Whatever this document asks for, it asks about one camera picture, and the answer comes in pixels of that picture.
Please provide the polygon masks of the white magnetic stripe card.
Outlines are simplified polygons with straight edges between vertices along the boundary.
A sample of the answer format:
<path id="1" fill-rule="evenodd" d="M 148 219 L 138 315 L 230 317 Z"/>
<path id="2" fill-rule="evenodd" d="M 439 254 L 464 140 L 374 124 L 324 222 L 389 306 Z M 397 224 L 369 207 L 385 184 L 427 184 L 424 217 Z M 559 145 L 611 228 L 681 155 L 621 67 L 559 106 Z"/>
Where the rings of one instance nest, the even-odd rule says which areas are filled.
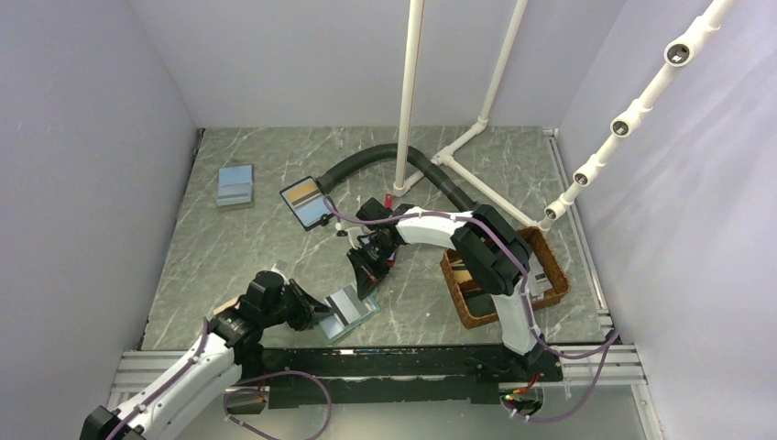
<path id="1" fill-rule="evenodd" d="M 333 308 L 342 325 L 355 325 L 375 312 L 372 302 L 359 299 L 353 284 L 344 286 L 324 299 Z"/>

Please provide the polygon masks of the green card holder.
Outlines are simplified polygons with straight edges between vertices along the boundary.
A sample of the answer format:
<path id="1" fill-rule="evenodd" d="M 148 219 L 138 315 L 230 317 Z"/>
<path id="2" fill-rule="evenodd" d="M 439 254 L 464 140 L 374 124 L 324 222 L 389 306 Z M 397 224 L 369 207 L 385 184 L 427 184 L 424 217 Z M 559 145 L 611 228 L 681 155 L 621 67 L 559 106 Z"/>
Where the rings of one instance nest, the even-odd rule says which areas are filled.
<path id="1" fill-rule="evenodd" d="M 323 318 L 317 324 L 328 345 L 333 345 L 344 338 L 380 310 L 373 298 L 366 297 L 364 300 L 358 298 L 354 283 L 326 296 L 323 303 L 333 311 L 332 315 Z"/>

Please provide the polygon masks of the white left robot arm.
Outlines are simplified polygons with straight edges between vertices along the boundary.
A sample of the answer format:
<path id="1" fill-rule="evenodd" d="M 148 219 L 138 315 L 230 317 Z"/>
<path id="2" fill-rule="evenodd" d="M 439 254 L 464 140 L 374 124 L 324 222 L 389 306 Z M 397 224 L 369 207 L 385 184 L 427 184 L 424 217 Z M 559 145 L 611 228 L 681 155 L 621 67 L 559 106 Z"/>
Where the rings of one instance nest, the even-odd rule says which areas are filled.
<path id="1" fill-rule="evenodd" d="M 113 410 L 97 407 L 85 419 L 82 439 L 171 439 L 217 396 L 261 392 L 260 382 L 293 376 L 266 365 L 263 334 L 275 325 L 309 330 L 333 315 L 295 280 L 262 270 L 246 292 L 203 319 L 192 347 L 134 398 Z"/>

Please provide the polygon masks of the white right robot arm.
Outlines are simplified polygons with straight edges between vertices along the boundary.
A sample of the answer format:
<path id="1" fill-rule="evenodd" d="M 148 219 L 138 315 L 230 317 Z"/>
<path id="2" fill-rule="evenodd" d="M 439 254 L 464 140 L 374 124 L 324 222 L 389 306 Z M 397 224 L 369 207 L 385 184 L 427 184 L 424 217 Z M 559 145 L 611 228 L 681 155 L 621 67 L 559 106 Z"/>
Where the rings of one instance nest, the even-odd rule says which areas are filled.
<path id="1" fill-rule="evenodd" d="M 364 226 L 367 240 L 346 253 L 363 300 L 391 270 L 389 258 L 405 245 L 428 245 L 455 251 L 473 281 L 494 303 L 502 343 L 510 349 L 505 368 L 515 380 L 527 380 L 541 365 L 534 350 L 542 333 L 529 300 L 531 246 L 490 205 L 473 211 L 439 212 L 404 204 L 390 211 L 374 198 L 355 216 L 328 208 L 338 219 Z"/>

